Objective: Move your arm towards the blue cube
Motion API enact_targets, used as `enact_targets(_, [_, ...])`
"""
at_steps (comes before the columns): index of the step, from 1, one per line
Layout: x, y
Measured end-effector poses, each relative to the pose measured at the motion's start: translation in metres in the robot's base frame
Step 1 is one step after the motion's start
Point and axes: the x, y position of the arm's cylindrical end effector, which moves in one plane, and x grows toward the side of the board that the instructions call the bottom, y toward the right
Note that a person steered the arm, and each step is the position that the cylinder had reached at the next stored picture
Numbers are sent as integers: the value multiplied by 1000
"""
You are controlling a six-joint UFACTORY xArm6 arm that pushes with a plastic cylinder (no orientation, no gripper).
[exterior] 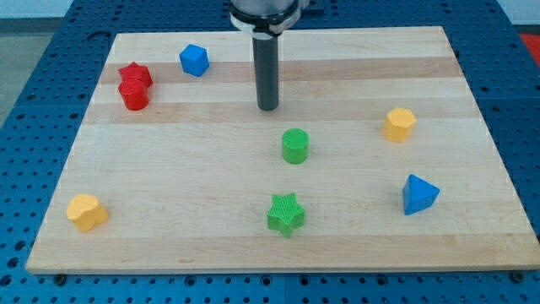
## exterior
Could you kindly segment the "grey robot arm flange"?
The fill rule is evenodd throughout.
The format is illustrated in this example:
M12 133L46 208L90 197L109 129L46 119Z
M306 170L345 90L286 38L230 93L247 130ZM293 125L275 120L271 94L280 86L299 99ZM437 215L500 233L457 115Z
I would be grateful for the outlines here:
M229 16L238 30L266 41L296 24L309 5L310 0L230 0Z

